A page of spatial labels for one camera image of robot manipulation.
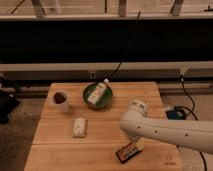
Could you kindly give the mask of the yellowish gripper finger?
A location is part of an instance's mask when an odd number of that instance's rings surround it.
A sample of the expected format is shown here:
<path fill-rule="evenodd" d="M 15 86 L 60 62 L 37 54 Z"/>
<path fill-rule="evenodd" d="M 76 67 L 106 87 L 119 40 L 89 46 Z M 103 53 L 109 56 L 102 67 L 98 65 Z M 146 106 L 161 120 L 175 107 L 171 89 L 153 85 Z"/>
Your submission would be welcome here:
<path fill-rule="evenodd" d="M 144 148 L 144 146 L 145 146 L 145 142 L 144 142 L 143 140 L 138 141 L 138 142 L 136 143 L 136 147 L 138 148 L 139 151 L 142 151 L 143 148 Z"/>

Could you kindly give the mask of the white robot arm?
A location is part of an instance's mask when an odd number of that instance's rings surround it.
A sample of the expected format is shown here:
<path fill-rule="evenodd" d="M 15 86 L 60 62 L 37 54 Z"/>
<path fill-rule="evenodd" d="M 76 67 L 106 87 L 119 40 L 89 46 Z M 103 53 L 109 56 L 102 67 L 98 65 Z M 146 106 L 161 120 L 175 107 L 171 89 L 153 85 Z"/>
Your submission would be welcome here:
<path fill-rule="evenodd" d="M 143 101 L 131 101 L 120 119 L 120 129 L 133 141 L 145 137 L 213 154 L 213 122 L 154 119 L 147 114 Z"/>

